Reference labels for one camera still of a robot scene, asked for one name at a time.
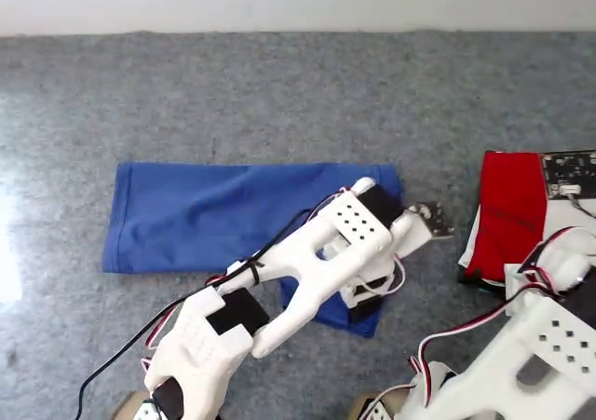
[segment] black cable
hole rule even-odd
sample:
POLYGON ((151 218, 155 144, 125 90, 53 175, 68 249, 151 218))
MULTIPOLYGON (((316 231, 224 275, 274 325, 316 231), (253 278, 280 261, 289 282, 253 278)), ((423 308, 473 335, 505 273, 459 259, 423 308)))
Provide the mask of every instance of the black cable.
POLYGON ((569 201, 571 201, 571 205, 576 208, 577 210, 579 210, 580 212, 584 212, 586 215, 588 215, 591 218, 596 218, 596 214, 590 212, 589 210, 586 210, 582 207, 581 204, 579 204, 579 201, 577 200, 577 198, 573 195, 569 195, 569 201))
MULTIPOLYGON (((320 202, 323 202, 328 197, 329 196, 325 196, 325 198, 323 198, 320 202)), ((141 339, 141 337, 145 333, 147 333, 149 331, 149 329, 151 329, 151 327, 153 327, 153 325, 156 322, 158 322, 160 319, 162 319, 166 315, 166 313, 168 313, 175 306, 184 302, 186 299, 188 299, 193 294, 197 294, 199 291, 207 288, 208 286, 217 288, 220 285, 223 285, 225 282, 228 282, 231 279, 238 276, 239 274, 243 273, 247 269, 254 268, 254 270, 256 270, 256 265, 258 264, 258 260, 261 257, 263 257, 263 255, 267 251, 269 251, 276 243, 278 243, 281 239, 283 239, 286 236, 286 234, 288 234, 290 229, 294 226, 294 224, 298 220, 300 220, 301 217, 303 217, 305 214, 310 215, 317 208, 317 206, 320 204, 320 202, 317 205, 315 205, 313 209, 302 209, 298 213, 296 213, 291 218, 291 220, 285 226, 283 226, 278 231, 277 234, 275 234, 273 236, 273 238, 271 238, 260 250, 258 250, 254 255, 252 255, 251 258, 249 258, 249 260, 247 260, 244 264, 242 264, 237 270, 224 276, 223 278, 220 278, 220 279, 212 282, 209 285, 204 285, 203 287, 201 287, 197 290, 188 292, 184 296, 176 299, 175 301, 169 303, 167 306, 162 308, 159 311, 159 313, 157 313, 155 316, 153 316, 153 318, 149 322, 147 322, 132 338, 130 338, 117 352, 115 352, 112 357, 110 357, 107 361, 105 361, 95 372, 93 372, 90 376, 88 376, 85 379, 85 381, 81 384, 81 387, 79 388, 79 391, 78 391, 78 410, 76 412, 76 417, 74 418, 74 420, 80 420, 80 418, 81 418, 81 415, 83 413, 83 398, 85 397, 85 389, 87 388, 89 383, 91 383, 95 378, 97 378, 98 375, 100 375, 100 373, 102 373, 108 367, 110 367, 112 364, 114 364, 114 362, 117 359, 119 359, 127 350, 129 350, 137 341, 139 341, 139 339, 141 339)), ((257 277, 255 279, 255 282, 258 283, 259 281, 260 281, 260 279, 258 279, 258 277, 257 277)))

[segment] carpet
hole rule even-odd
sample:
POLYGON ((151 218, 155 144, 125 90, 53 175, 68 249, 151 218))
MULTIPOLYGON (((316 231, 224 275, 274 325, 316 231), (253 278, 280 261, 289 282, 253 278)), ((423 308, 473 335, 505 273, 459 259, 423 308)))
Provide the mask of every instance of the carpet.
MULTIPOLYGON (((199 275, 101 273, 115 165, 390 162, 456 236, 406 260, 364 340, 315 323, 247 359, 223 418, 341 419, 412 377, 427 334, 496 299, 456 283, 487 149, 596 144, 596 34, 125 34, 0 39, 0 417, 71 418, 82 380, 199 275)), ((280 310, 275 284, 254 294, 280 310)), ((504 318, 428 348, 464 370, 504 318)), ((138 345, 83 418, 142 387, 138 345)), ((591 404, 576 418, 593 418, 591 404)))

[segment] circuit board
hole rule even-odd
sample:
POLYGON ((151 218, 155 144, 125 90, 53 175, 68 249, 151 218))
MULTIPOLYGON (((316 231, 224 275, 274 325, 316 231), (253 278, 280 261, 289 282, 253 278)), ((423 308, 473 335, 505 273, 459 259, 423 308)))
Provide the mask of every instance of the circuit board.
POLYGON ((552 152, 541 155, 550 199, 563 199, 562 185, 579 185, 577 198, 596 198, 596 150, 552 152))

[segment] white plastic bracket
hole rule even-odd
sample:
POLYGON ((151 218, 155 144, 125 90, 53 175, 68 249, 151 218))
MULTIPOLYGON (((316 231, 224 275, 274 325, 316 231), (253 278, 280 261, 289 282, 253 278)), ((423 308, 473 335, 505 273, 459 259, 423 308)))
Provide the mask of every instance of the white plastic bracket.
POLYGON ((230 377, 252 348, 252 337, 241 324, 221 335, 211 327, 207 316, 224 306, 212 287, 190 296, 145 375, 150 392, 171 376, 176 378, 183 391, 183 420, 217 416, 230 377))
POLYGON ((499 412, 507 420, 563 420, 596 396, 596 331, 548 297, 529 293, 526 303, 427 408, 410 403, 396 418, 460 420, 499 412), (534 355, 550 371, 535 386, 524 385, 517 375, 534 355))

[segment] ventilation hole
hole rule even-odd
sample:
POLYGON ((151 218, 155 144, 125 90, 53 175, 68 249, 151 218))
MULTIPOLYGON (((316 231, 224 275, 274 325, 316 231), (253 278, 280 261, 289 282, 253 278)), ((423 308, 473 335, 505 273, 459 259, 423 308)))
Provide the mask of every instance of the ventilation hole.
POLYGON ((533 355, 518 370, 516 379, 523 385, 535 386, 547 377, 550 369, 549 364, 538 355, 533 355))

